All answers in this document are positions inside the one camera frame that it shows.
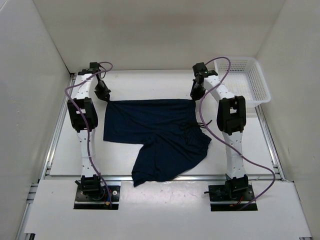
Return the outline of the navy blue shorts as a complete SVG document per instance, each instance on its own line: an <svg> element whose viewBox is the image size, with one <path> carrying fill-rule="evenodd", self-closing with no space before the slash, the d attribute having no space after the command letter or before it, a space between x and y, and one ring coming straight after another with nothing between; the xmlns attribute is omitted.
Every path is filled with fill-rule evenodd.
<svg viewBox="0 0 320 240"><path fill-rule="evenodd" d="M133 177L176 177L196 167L208 154L211 138L196 118L189 99L110 101L103 140L142 147Z"/></svg>

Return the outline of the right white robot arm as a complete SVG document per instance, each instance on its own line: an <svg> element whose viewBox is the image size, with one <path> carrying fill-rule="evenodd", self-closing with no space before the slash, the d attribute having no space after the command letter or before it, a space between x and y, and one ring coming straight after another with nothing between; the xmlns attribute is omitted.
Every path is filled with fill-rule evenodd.
<svg viewBox="0 0 320 240"><path fill-rule="evenodd" d="M242 137L246 119L246 100L227 89L213 76L195 76L190 92L193 100L211 94L218 103L216 123L226 149L226 181L224 193L230 200L238 199L248 189L249 180L242 158Z"/></svg>

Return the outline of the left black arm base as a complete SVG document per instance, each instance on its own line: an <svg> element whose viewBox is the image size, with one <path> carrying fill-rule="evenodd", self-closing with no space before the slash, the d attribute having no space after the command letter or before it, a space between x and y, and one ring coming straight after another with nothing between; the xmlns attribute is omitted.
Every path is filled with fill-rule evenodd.
<svg viewBox="0 0 320 240"><path fill-rule="evenodd" d="M73 208L75 210L118 210L121 186L109 185L108 188L97 175L82 176L77 185Z"/></svg>

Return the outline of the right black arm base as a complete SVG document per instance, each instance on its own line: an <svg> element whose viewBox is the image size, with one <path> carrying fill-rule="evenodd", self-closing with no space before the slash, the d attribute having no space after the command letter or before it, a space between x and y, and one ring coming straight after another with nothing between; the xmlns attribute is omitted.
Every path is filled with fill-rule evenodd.
<svg viewBox="0 0 320 240"><path fill-rule="evenodd" d="M229 178L224 184L209 185L204 192L209 196L211 212L257 211L255 194L248 176Z"/></svg>

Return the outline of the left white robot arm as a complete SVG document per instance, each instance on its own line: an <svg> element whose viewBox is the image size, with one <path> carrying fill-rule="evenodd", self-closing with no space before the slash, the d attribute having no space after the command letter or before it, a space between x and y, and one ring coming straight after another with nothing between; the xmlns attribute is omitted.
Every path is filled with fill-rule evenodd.
<svg viewBox="0 0 320 240"><path fill-rule="evenodd" d="M76 182L84 195L93 200L104 198L111 201L110 189L99 168L95 165L95 133L98 126L98 114L96 112L90 88L94 80L97 85L94 93L98 99L108 101L110 90L106 86L101 74L107 70L87 68L80 72L81 82L65 88L64 93L67 97L67 110L71 126L76 131L81 151L81 178Z"/></svg>

